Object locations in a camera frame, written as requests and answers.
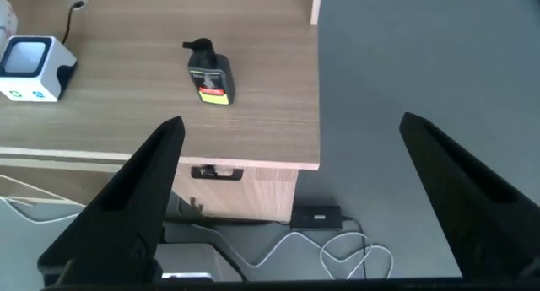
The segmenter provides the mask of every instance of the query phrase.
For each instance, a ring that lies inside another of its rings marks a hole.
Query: white cable
[[[319,249],[319,259],[321,261],[322,267],[327,272],[328,276],[330,278],[332,278],[332,279],[336,279],[336,278],[330,273],[330,270],[328,270],[327,264],[324,262],[322,253],[326,254],[328,257],[330,257],[332,260],[334,260],[337,263],[344,263],[344,262],[347,262],[348,260],[350,260],[351,258],[357,256],[358,254],[362,253],[364,250],[366,250],[365,256],[354,267],[353,271],[351,271],[348,274],[348,276],[346,277],[347,279],[350,279],[353,276],[354,272],[365,262],[365,259],[370,255],[372,249],[381,249],[381,250],[385,251],[386,253],[388,253],[388,255],[390,256],[390,266],[388,267],[388,271],[386,272],[386,278],[390,278],[390,276],[392,274],[392,270],[394,268],[394,256],[390,252],[390,250],[388,248],[386,248],[385,246],[383,246],[383,245],[372,245],[370,243],[370,239],[368,239],[367,236],[365,236],[364,234],[361,234],[360,232],[345,232],[345,233],[339,234],[337,236],[332,237],[323,246],[317,244],[314,240],[312,240],[311,238],[305,236],[304,234],[301,234],[299,232],[290,232],[287,235],[285,235],[280,241],[278,241],[278,243],[264,256],[264,258],[262,258],[261,261],[259,261],[257,264],[251,264],[232,246],[232,244],[230,244],[230,242],[225,238],[225,236],[221,232],[219,232],[218,230],[210,229],[210,228],[203,227],[203,226],[196,225],[196,224],[194,224],[193,227],[203,229],[203,230],[206,230],[206,231],[209,231],[209,232],[212,232],[212,233],[218,235],[225,242],[225,244],[233,251],[233,253],[235,253],[236,256],[238,256],[238,258],[242,262],[244,262],[248,267],[251,267],[251,268],[254,268],[254,269],[257,269],[258,267],[262,266],[268,260],[268,258],[270,258],[270,256],[274,253],[274,251],[277,250],[277,248],[281,244],[283,244],[283,242],[286,239],[288,239],[289,237],[291,237],[293,235],[300,236],[301,238],[307,240],[310,244],[315,246],[317,249]],[[347,258],[344,258],[344,259],[339,259],[339,258],[335,257],[334,255],[332,255],[330,252],[328,252],[326,250],[326,247],[328,245],[330,245],[334,240],[338,240],[338,239],[340,239],[342,237],[345,237],[345,236],[353,236],[353,235],[354,236],[360,236],[360,237],[366,239],[366,242],[368,243],[368,245],[365,248],[361,248],[361,249],[356,250],[355,252],[351,253]]]
[[[80,213],[75,213],[75,214],[71,214],[71,215],[68,215],[68,216],[62,216],[60,218],[54,218],[54,219],[47,219],[47,220],[35,220],[35,219],[32,219],[32,218],[29,218],[28,216],[24,215],[22,212],[20,212],[10,201],[9,198],[6,198],[6,197],[0,197],[0,200],[4,201],[6,203],[6,205],[8,205],[8,207],[10,209],[12,209],[14,212],[16,212],[22,219],[30,222],[30,223],[33,223],[33,224],[52,224],[52,223],[57,223],[57,222],[60,222],[60,221],[63,221],[63,220],[66,220],[66,219],[70,219],[70,218],[75,218],[77,217]]]
[[[35,219],[32,219],[32,218],[29,218],[28,216],[24,215],[22,212],[20,212],[16,207],[14,207],[14,205],[11,204],[11,200],[9,198],[6,198],[6,197],[0,197],[0,200],[4,201],[6,203],[6,205],[8,205],[8,207],[10,209],[12,209],[14,212],[16,212],[22,219],[30,222],[30,223],[33,223],[33,224],[52,224],[52,223],[57,223],[57,222],[60,222],[60,221],[63,221],[63,220],[66,220],[66,219],[70,219],[70,218],[75,218],[77,217],[80,213],[74,213],[74,214],[71,214],[71,215],[68,215],[68,216],[63,216],[63,217],[60,217],[60,218],[54,218],[54,219],[47,219],[47,220],[35,220]],[[386,278],[390,278],[391,274],[392,274],[392,270],[394,268],[394,256],[393,254],[390,252],[390,250],[388,248],[386,248],[385,246],[383,245],[372,245],[371,242],[370,242],[370,239],[365,236],[364,234],[361,234],[360,232],[345,232],[345,233],[342,233],[342,234],[339,234],[339,235],[336,235],[334,237],[332,237],[329,241],[327,241],[324,245],[319,245],[317,244],[314,240],[312,240],[311,238],[305,236],[304,234],[301,234],[299,232],[290,232],[288,233],[287,235],[285,235],[280,241],[278,241],[278,243],[266,254],[266,256],[264,256],[264,258],[259,261],[257,264],[253,265],[251,264],[250,262],[248,262],[233,246],[232,244],[230,244],[230,242],[225,238],[225,236],[219,232],[218,230],[215,230],[215,229],[210,229],[210,228],[207,228],[207,227],[203,227],[203,226],[200,226],[200,225],[196,225],[194,224],[193,227],[196,227],[196,228],[199,228],[199,229],[204,229],[206,231],[209,231],[209,232],[212,232],[214,234],[217,234],[219,237],[221,237],[221,239],[225,242],[225,244],[236,254],[236,256],[238,256],[238,258],[240,258],[241,261],[243,261],[248,267],[251,267],[251,268],[254,268],[254,269],[257,269],[258,267],[262,266],[267,260],[268,258],[270,258],[270,256],[274,253],[275,250],[277,250],[277,248],[283,244],[283,242],[288,239],[289,237],[293,236],[293,235],[298,235],[300,236],[301,238],[303,238],[304,240],[307,240],[310,244],[312,244],[313,246],[315,246],[317,249],[319,249],[319,259],[321,261],[321,264],[322,264],[322,267],[324,268],[324,270],[327,272],[328,276],[332,279],[336,279],[332,273],[330,272],[330,270],[328,270],[328,267],[327,267],[327,264],[324,262],[324,258],[322,257],[322,253],[325,253],[328,257],[330,257],[332,260],[334,260],[335,262],[337,263],[344,263],[344,262],[347,262],[348,260],[350,260],[351,258],[357,256],[358,254],[364,252],[364,250],[367,250],[366,253],[365,253],[365,256],[362,258],[362,260],[360,260],[359,263],[356,264],[356,266],[353,268],[353,270],[348,274],[348,276],[346,277],[346,279],[350,279],[354,272],[356,272],[356,270],[362,266],[362,264],[364,264],[366,258],[368,258],[368,256],[370,255],[371,253],[371,250],[372,249],[381,249],[383,251],[385,251],[386,253],[388,253],[388,256],[390,256],[390,266],[388,267],[388,271],[386,272]],[[334,240],[338,240],[342,237],[345,237],[345,236],[360,236],[362,238],[364,238],[366,240],[366,242],[368,243],[368,245],[365,247],[365,248],[361,248],[361,249],[358,249],[356,250],[355,252],[351,253],[347,258],[344,258],[344,259],[339,259],[337,257],[335,257],[334,255],[332,255],[330,252],[328,252],[326,250],[326,247],[328,245],[330,245]]]

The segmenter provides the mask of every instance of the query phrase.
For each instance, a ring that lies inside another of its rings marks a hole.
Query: desk surface
[[[73,0],[9,0],[21,35],[60,38]],[[78,70],[62,100],[0,98],[0,154],[124,160],[182,116],[181,162],[316,170],[317,28],[311,0],[90,0],[67,47]],[[231,62],[231,106],[202,103],[182,41],[208,37]]]

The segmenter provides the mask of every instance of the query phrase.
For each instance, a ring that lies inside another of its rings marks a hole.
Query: desk drawer
[[[244,168],[238,181],[199,179],[179,164],[173,191],[205,216],[289,221],[297,178],[298,170]]]

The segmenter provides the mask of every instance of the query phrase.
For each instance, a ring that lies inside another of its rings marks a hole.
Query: gray surface
[[[29,217],[39,220],[77,213],[81,207],[40,204],[25,207],[14,204]],[[0,282],[6,291],[41,290],[43,278],[37,270],[37,259],[72,219],[53,224],[24,221],[0,201]]]
[[[341,205],[374,242],[392,249],[393,277],[460,275],[400,138],[399,121],[407,110],[430,119],[540,202],[539,8],[537,0],[323,0],[321,170],[302,172],[296,201]],[[0,228],[10,231],[0,245],[8,254],[4,260],[14,261],[3,262],[9,271],[0,275],[12,281],[35,265],[35,256],[17,253],[21,259],[15,261],[15,253],[24,247],[37,254],[62,229],[15,228],[19,224],[0,207]],[[286,228],[224,233],[255,261]],[[329,236],[315,235],[319,241]],[[167,237],[210,238],[224,246],[194,228],[170,229]],[[332,249],[355,245],[347,240]],[[369,276],[380,277],[386,263],[383,254],[374,254]],[[351,267],[331,269],[342,277]],[[316,249],[302,240],[290,240],[267,264],[245,272],[251,279],[327,277]]]

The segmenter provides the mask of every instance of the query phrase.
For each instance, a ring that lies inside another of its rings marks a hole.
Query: electrical cord
[[[84,6],[84,1],[77,1],[69,8],[69,13],[67,14],[66,32],[64,33],[64,37],[62,38],[62,44],[65,44],[66,41],[68,40],[69,31],[71,30],[71,16],[73,15],[73,11],[83,6]]]
[[[70,218],[76,218],[79,214],[79,213],[75,213],[75,214],[71,214],[71,215],[68,215],[68,216],[62,216],[60,218],[54,218],[54,219],[47,219],[47,220],[36,220],[36,219],[32,219],[28,216],[26,216],[25,214],[23,214],[22,212],[20,212],[11,202],[16,202],[16,201],[13,201],[9,198],[6,198],[6,197],[0,197],[0,200],[4,201],[6,203],[6,205],[8,205],[8,207],[10,209],[12,209],[15,213],[17,213],[22,219],[26,220],[27,222],[30,222],[30,223],[33,223],[33,224],[52,224],[52,223],[57,223],[57,222],[60,222],[60,221],[63,221],[63,220],[66,220],[66,219],[70,219]]]
[[[68,215],[68,216],[63,216],[63,217],[60,217],[60,218],[54,218],[54,219],[47,219],[47,220],[36,220],[36,219],[32,219],[28,216],[26,216],[25,214],[23,214],[22,212],[20,212],[12,203],[9,198],[6,198],[6,197],[0,197],[0,200],[4,201],[6,203],[6,205],[8,205],[8,207],[10,209],[12,209],[15,213],[17,213],[22,219],[30,222],[30,223],[33,223],[33,224],[52,224],[52,223],[57,223],[57,222],[60,222],[60,221],[63,221],[63,220],[66,220],[66,219],[70,219],[70,218],[75,218],[77,217],[80,213],[74,213],[74,214],[71,214],[71,215]],[[346,220],[352,220],[352,221],[355,221],[354,219],[352,218],[345,218]],[[392,270],[394,268],[394,256],[392,254],[392,252],[386,248],[385,246],[383,245],[372,245],[371,242],[370,242],[370,239],[365,235],[365,234],[362,234],[360,232],[345,232],[345,233],[341,233],[339,235],[336,235],[334,237],[332,237],[329,241],[327,241],[326,243],[324,243],[324,245],[319,245],[317,244],[314,240],[312,240],[311,238],[309,238],[308,236],[304,235],[304,234],[301,234],[299,232],[290,232],[288,234],[286,234],[280,241],[278,241],[278,243],[264,256],[264,258],[262,258],[261,261],[259,261],[257,264],[252,264],[250,263],[248,260],[246,260],[233,246],[232,244],[230,244],[230,242],[227,240],[227,238],[221,233],[219,232],[218,230],[216,229],[211,229],[211,228],[208,228],[208,227],[204,227],[204,226],[200,226],[200,225],[197,225],[197,224],[192,224],[193,227],[195,228],[198,228],[198,229],[203,229],[203,230],[206,230],[208,232],[211,232],[211,233],[214,233],[216,235],[218,235],[223,241],[224,243],[236,254],[236,256],[238,256],[238,258],[244,262],[248,267],[251,267],[251,268],[254,268],[254,269],[257,269],[258,267],[262,266],[265,262],[267,262],[267,260],[270,258],[270,256],[272,256],[272,254],[279,248],[279,246],[281,246],[281,244],[284,243],[284,241],[286,241],[286,239],[288,239],[289,237],[292,237],[292,236],[299,236],[301,238],[303,238],[304,240],[308,241],[310,244],[312,244],[313,246],[315,246],[317,249],[319,249],[319,260],[321,262],[321,265],[322,267],[324,268],[324,270],[327,272],[328,276],[332,279],[336,279],[332,273],[330,272],[330,270],[328,269],[327,267],[327,264],[324,262],[324,257],[323,257],[323,253],[330,257],[330,259],[334,260],[335,262],[337,263],[344,263],[344,262],[347,262],[349,261],[350,259],[354,258],[355,256],[357,256],[358,254],[362,253],[363,254],[363,257],[362,259],[356,264],[356,266],[353,268],[353,270],[347,275],[346,279],[350,279],[354,273],[356,272],[356,270],[365,264],[365,260],[368,258],[368,256],[370,255],[371,251],[373,249],[379,249],[379,250],[383,250],[385,251],[386,253],[388,253],[388,256],[390,257],[390,265],[388,267],[388,270],[386,271],[386,278],[390,278],[391,274],[392,274]],[[343,259],[340,259],[340,258],[337,258],[335,257],[334,255],[332,255],[332,253],[328,252],[328,250],[326,249],[327,246],[329,246],[333,241],[335,240],[339,240],[341,239],[342,237],[345,237],[345,236],[359,236],[361,237],[363,240],[365,240],[368,245],[363,245],[362,248],[356,250],[355,252],[351,253],[348,257],[346,258],[343,258]]]
[[[370,243],[370,239],[366,235],[364,235],[364,234],[362,234],[360,232],[345,232],[345,233],[339,234],[337,236],[332,237],[324,245],[317,244],[314,240],[312,240],[311,238],[309,238],[308,236],[306,236],[304,234],[301,234],[300,232],[290,232],[290,233],[286,234],[280,241],[278,241],[278,243],[261,259],[261,261],[259,261],[257,264],[252,264],[248,260],[246,260],[232,246],[232,244],[230,244],[230,242],[227,240],[227,238],[225,238],[225,236],[221,232],[219,232],[218,230],[211,229],[211,228],[204,227],[204,226],[200,226],[200,225],[197,225],[197,224],[193,224],[192,226],[195,227],[195,228],[203,229],[203,230],[206,230],[208,232],[211,232],[211,233],[214,233],[214,234],[218,235],[224,241],[224,243],[233,251],[233,253],[235,253],[236,256],[238,256],[238,258],[244,264],[246,264],[248,267],[254,268],[254,269],[257,269],[258,267],[262,266],[268,260],[268,258],[270,258],[270,256],[274,253],[274,251],[277,250],[277,248],[279,248],[279,246],[281,244],[283,244],[283,242],[286,239],[288,239],[289,237],[294,236],[294,235],[299,236],[299,237],[303,238],[304,240],[307,240],[310,244],[312,244],[317,249],[319,249],[319,260],[320,260],[320,262],[322,264],[322,267],[324,268],[324,270],[327,272],[328,276],[331,279],[336,279],[336,278],[332,275],[330,270],[328,270],[327,264],[324,262],[323,253],[326,256],[330,257],[330,259],[332,259],[333,261],[335,261],[337,263],[344,263],[344,262],[349,261],[353,257],[357,256],[358,254],[364,253],[365,251],[367,251],[367,252],[365,252],[364,257],[362,257],[362,259],[356,264],[354,269],[347,275],[346,279],[350,279],[354,275],[356,270],[365,263],[366,258],[370,255],[370,253],[371,253],[371,251],[373,249],[383,250],[386,253],[388,253],[388,256],[390,257],[390,266],[388,267],[388,270],[386,271],[386,278],[390,278],[390,276],[392,274],[392,271],[393,271],[393,268],[394,268],[394,256],[393,256],[392,252],[383,245],[372,245]],[[328,245],[330,245],[333,241],[338,240],[338,239],[340,239],[342,237],[345,237],[345,236],[360,236],[362,239],[367,241],[368,245],[356,250],[355,252],[351,253],[348,257],[346,257],[344,259],[337,258],[334,255],[332,255],[330,252],[327,251],[326,248],[327,248]]]
[[[351,221],[353,223],[356,224],[356,226],[358,227],[358,231],[360,233],[364,233],[364,230],[362,229],[362,226],[360,225],[360,223],[358,222],[358,220],[354,219],[354,218],[351,218],[349,216],[342,216],[343,218],[343,221]],[[365,239],[363,238],[362,239],[362,247],[365,248]],[[365,250],[362,252],[362,257],[365,258]],[[364,279],[367,279],[368,278],[368,274],[367,274],[367,269],[366,269],[366,264],[367,262],[364,262],[362,264],[362,268],[364,269]]]

